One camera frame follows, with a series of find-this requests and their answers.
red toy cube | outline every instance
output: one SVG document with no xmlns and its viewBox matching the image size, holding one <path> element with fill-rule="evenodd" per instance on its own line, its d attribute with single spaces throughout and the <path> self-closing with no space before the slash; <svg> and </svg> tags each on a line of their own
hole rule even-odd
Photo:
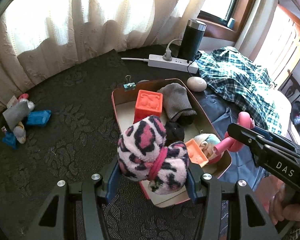
<svg viewBox="0 0 300 240">
<path fill-rule="evenodd" d="M 139 122 L 150 115 L 160 117 L 162 113 L 162 100 L 163 95 L 161 93 L 139 90 L 133 123 Z"/>
</svg>

computer mouse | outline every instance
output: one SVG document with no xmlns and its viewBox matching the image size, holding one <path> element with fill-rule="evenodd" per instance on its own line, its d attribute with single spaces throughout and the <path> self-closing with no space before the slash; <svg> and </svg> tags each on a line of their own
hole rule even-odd
<svg viewBox="0 0 300 240">
<path fill-rule="evenodd" d="M 190 77 L 187 81 L 187 87 L 193 92 L 201 92 L 207 88 L 207 83 L 201 77 Z"/>
</svg>

power socket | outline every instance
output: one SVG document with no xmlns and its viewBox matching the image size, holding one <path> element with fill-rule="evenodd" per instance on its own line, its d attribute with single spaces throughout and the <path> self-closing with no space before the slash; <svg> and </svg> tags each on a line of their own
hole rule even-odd
<svg viewBox="0 0 300 240">
<path fill-rule="evenodd" d="M 163 59 L 162 55 L 149 55 L 148 66 L 150 67 L 160 67 L 188 72 L 188 65 L 189 63 L 187 63 L 185 59 L 173 57 L 172 61 L 166 61 Z M 193 74 L 197 73 L 198 69 L 199 68 L 196 62 L 191 63 L 191 65 L 188 68 L 189 72 Z"/>
</svg>

teal binder clip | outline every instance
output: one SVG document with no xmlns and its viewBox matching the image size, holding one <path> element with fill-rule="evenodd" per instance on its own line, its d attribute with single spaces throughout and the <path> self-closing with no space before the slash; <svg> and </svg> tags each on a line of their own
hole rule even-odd
<svg viewBox="0 0 300 240">
<path fill-rule="evenodd" d="M 131 76 L 127 75 L 125 76 L 126 84 L 123 85 L 124 91 L 134 90 L 135 89 L 135 83 L 131 83 Z"/>
</svg>

light orange block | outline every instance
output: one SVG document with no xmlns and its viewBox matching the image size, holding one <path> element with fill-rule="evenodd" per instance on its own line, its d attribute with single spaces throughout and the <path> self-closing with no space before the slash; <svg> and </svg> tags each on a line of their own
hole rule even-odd
<svg viewBox="0 0 300 240">
<path fill-rule="evenodd" d="M 188 155 L 192 163 L 197 163 L 202 168 L 209 162 L 208 158 L 204 155 L 194 139 L 187 141 L 185 145 L 187 147 Z"/>
<path fill-rule="evenodd" d="M 162 101 L 163 95 L 161 93 L 139 90 L 133 123 L 139 122 L 150 115 L 160 117 L 162 113 Z"/>
</svg>

